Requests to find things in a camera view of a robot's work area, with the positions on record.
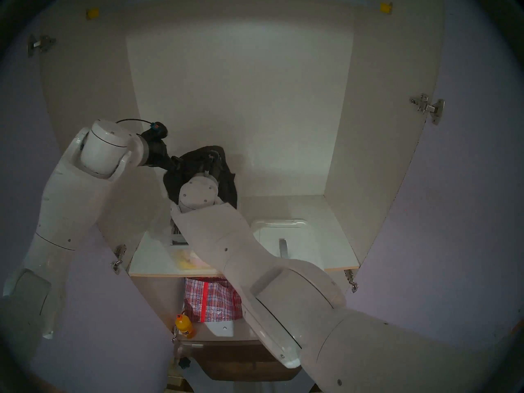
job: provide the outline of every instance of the plaid bag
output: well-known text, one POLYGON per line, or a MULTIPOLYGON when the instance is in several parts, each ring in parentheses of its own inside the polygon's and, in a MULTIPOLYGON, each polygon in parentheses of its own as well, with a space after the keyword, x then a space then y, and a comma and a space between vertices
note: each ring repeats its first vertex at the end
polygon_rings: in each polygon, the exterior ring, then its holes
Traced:
POLYGON ((192 322, 238 320, 242 301, 222 277, 185 278, 184 311, 192 322))

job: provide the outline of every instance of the wooden panel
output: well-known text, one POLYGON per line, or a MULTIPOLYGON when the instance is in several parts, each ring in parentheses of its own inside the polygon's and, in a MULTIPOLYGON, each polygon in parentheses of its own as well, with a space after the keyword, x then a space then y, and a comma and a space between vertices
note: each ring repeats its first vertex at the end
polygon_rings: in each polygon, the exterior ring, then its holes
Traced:
POLYGON ((287 369, 260 342, 204 345, 192 356, 215 381, 289 381, 302 370, 287 369))
POLYGON ((325 197, 360 262, 393 202, 424 117, 409 96, 435 87, 443 0, 394 0, 389 16, 355 8, 351 67, 325 197))

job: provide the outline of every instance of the black cable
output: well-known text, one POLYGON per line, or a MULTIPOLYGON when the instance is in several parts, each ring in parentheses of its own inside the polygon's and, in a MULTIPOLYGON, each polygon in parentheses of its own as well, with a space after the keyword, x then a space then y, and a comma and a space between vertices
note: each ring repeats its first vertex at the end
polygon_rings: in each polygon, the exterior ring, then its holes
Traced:
POLYGON ((142 121, 142 122, 148 123, 149 125, 152 124, 152 122, 149 122, 149 121, 146 121, 146 120, 139 120, 138 118, 126 118, 125 120, 117 121, 115 124, 118 124, 119 122, 122 122, 122 121, 142 121))

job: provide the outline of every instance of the white cabinet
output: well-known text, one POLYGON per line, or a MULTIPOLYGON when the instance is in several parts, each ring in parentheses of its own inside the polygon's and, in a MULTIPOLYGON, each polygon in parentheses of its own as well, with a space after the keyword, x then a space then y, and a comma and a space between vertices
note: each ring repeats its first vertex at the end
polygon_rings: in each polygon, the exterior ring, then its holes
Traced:
MULTIPOLYGON (((305 220, 318 266, 359 267, 421 133, 409 97, 433 91, 442 0, 378 0, 393 1, 390 15, 323 0, 167 0, 85 19, 118 1, 59 0, 42 14, 58 42, 41 75, 62 149, 97 118, 162 121, 172 155, 224 147, 248 223, 305 220)), ((161 175, 139 168, 98 225, 112 248, 127 245, 133 277, 218 274, 180 267, 167 201, 161 175)))

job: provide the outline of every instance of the plastic bottle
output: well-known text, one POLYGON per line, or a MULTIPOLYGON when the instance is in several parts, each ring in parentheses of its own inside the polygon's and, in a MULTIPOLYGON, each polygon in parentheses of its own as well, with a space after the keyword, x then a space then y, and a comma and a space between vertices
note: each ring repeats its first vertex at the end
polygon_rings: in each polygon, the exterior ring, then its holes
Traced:
POLYGON ((177 329, 187 338, 191 339, 195 336, 195 329, 189 317, 185 314, 178 314, 177 320, 174 322, 177 329))

